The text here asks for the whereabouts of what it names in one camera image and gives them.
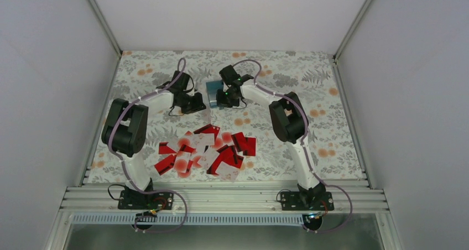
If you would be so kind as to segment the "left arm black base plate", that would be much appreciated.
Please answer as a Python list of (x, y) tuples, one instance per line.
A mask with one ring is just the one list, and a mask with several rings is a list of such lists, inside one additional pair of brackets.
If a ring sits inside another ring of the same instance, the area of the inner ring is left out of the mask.
[(119, 210), (171, 210), (173, 200), (172, 192), (146, 195), (129, 189), (121, 192), (117, 208)]

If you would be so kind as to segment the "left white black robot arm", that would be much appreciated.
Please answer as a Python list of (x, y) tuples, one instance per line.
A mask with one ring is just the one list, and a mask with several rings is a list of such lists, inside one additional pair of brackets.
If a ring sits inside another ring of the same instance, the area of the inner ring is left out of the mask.
[(171, 81), (132, 102), (121, 98), (113, 100), (103, 126), (101, 141), (121, 162), (126, 187), (134, 190), (132, 201), (141, 209), (154, 201), (153, 182), (139, 154), (146, 141), (149, 110), (173, 107), (179, 107), (182, 114), (206, 109), (202, 94), (195, 91), (192, 77), (178, 70)]

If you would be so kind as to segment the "floral patterned table mat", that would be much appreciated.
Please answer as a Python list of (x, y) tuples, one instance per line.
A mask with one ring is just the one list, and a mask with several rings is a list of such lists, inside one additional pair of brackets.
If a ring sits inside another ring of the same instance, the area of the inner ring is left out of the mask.
[[(206, 95), (206, 83), (217, 80), (220, 70), (233, 64), (240, 75), (257, 77), (259, 84), (281, 92), (295, 92), (309, 120), (309, 148), (322, 179), (358, 179), (358, 161), (332, 67), (326, 53), (294, 51), (125, 51), (119, 63), (111, 97), (132, 100), (170, 81), (180, 58), (195, 88)], [(149, 113), (146, 143), (141, 150), (147, 171), (155, 181), (216, 181), (195, 160), (188, 178), (172, 168), (159, 175), (154, 165), (164, 159), (160, 142), (181, 140), (207, 124), (220, 127), (214, 149), (232, 145), (231, 135), (243, 132), (257, 140), (256, 156), (245, 156), (239, 181), (294, 180), (290, 152), (272, 130), (269, 110), (245, 100), (236, 109), (210, 108), (211, 123), (202, 111), (182, 115), (179, 108)]]

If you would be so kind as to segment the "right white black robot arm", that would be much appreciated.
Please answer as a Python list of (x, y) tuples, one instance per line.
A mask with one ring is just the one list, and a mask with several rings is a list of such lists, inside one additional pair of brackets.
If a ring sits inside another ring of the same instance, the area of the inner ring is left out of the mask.
[(308, 145), (309, 121), (296, 93), (282, 94), (258, 83), (251, 75), (241, 76), (234, 66), (228, 65), (219, 72), (226, 90), (218, 90), (217, 104), (232, 107), (241, 99), (248, 99), (269, 109), (276, 137), (285, 143), (293, 159), (303, 208), (314, 209), (325, 195), (326, 187), (316, 175)]

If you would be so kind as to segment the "aluminium corner post right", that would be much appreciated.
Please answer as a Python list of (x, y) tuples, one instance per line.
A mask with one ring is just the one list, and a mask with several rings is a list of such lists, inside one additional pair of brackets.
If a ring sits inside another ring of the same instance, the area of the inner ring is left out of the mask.
[(337, 48), (337, 51), (333, 55), (333, 59), (335, 62), (338, 62), (339, 58), (343, 54), (344, 50), (346, 49), (348, 43), (352, 39), (354, 33), (358, 29), (361, 21), (363, 20), (364, 16), (368, 12), (368, 9), (370, 8), (371, 4), (373, 3), (374, 0), (365, 0), (360, 7), (357, 15), (355, 16), (354, 20), (352, 21), (348, 31), (346, 32), (345, 36), (343, 37), (340, 45)]

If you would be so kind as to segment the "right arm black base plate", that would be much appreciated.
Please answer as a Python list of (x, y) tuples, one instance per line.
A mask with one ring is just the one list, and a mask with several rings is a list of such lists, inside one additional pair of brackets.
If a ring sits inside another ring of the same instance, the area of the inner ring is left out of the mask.
[(276, 200), (283, 211), (333, 211), (335, 209), (330, 192), (323, 193), (314, 200), (302, 197), (299, 191), (282, 190)]

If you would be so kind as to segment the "red card lower centre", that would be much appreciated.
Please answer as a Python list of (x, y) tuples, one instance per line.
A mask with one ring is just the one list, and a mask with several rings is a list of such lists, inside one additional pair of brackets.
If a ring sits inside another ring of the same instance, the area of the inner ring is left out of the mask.
[(224, 145), (223, 147), (216, 150), (218, 155), (214, 162), (207, 169), (207, 173), (211, 175), (217, 175), (216, 170), (221, 163), (226, 163), (229, 166), (240, 169), (244, 160), (244, 157), (237, 154), (236, 147), (234, 145)]

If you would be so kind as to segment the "aluminium rail base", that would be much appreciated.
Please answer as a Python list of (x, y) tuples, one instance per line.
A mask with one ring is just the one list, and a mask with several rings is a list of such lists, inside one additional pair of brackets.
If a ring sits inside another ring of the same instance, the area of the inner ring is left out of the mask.
[[(333, 213), (383, 213), (390, 210), (383, 190), (370, 189), (365, 181), (337, 181), (342, 189), (328, 188), (332, 193)], [(282, 189), (294, 190), (292, 181), (162, 183), (185, 199), (190, 213), (277, 213)], [(68, 187), (60, 204), (62, 211), (116, 212), (121, 187), (87, 184)]]

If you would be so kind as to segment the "blue leather card holder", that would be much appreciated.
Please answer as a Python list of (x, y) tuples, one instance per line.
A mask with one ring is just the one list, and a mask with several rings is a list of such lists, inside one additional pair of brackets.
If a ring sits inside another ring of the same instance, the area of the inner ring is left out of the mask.
[(217, 91), (223, 90), (224, 83), (222, 80), (211, 80), (206, 83), (206, 92), (207, 92), (207, 99), (210, 108), (217, 107)]

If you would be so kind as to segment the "aluminium corner post left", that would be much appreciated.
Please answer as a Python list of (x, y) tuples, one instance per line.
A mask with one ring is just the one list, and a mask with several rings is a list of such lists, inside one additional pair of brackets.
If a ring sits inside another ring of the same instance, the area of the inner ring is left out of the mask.
[(103, 12), (101, 11), (101, 9), (99, 7), (97, 0), (87, 0), (87, 1), (90, 5), (94, 15), (96, 16), (101, 28), (103, 29), (108, 41), (111, 43), (115, 53), (120, 58), (122, 56), (122, 49), (119, 46), (115, 35), (112, 33), (112, 30), (111, 30), (108, 22), (106, 21), (106, 18), (105, 18)]

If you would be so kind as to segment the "white red-dot card lower left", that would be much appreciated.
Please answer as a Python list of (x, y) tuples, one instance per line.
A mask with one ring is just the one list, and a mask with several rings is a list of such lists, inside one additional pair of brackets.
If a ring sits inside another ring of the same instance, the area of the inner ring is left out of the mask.
[(175, 159), (174, 170), (177, 172), (178, 177), (188, 178), (191, 174), (192, 161), (188, 156), (178, 156)]

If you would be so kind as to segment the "red card striped right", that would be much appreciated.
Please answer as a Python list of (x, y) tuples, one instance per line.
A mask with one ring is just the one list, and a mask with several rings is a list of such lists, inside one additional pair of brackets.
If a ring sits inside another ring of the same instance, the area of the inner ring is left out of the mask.
[(243, 152), (248, 149), (247, 140), (243, 132), (232, 134), (231, 138), (237, 152)]

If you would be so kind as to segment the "red card far right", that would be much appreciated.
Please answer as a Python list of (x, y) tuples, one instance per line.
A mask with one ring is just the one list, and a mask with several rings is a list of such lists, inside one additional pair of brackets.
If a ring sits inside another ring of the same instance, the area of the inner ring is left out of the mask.
[(244, 156), (255, 157), (257, 149), (257, 140), (254, 137), (246, 137), (246, 148), (243, 151)]

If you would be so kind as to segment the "red card lower left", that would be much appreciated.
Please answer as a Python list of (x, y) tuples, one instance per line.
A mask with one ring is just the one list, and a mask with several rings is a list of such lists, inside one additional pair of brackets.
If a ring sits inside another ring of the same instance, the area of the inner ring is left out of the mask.
[(164, 159), (158, 161), (154, 167), (159, 175), (163, 175), (174, 167), (175, 154), (168, 155)]

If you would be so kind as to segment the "aluminium corner post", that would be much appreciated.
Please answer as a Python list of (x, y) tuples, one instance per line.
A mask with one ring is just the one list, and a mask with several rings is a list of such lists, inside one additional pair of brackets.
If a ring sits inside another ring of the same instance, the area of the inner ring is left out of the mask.
[(354, 33), (358, 29), (361, 21), (363, 20), (364, 16), (368, 12), (368, 9), (370, 8), (371, 4), (373, 3), (374, 0), (365, 0), (360, 7), (357, 15), (355, 16), (354, 20), (352, 21), (348, 31), (346, 32), (345, 36), (343, 37), (340, 45), (337, 48), (337, 51), (333, 55), (333, 59), (335, 62), (338, 62), (339, 58), (343, 54), (344, 50), (346, 49), (348, 43), (352, 39)]
[(105, 18), (103, 12), (101, 11), (101, 9), (99, 7), (97, 0), (87, 0), (87, 1), (90, 5), (94, 15), (96, 16), (101, 28), (103, 29), (108, 41), (111, 43), (115, 53), (120, 58), (122, 56), (122, 49), (119, 46), (115, 35), (112, 33), (112, 30), (111, 30), (108, 22), (106, 21), (106, 18)]

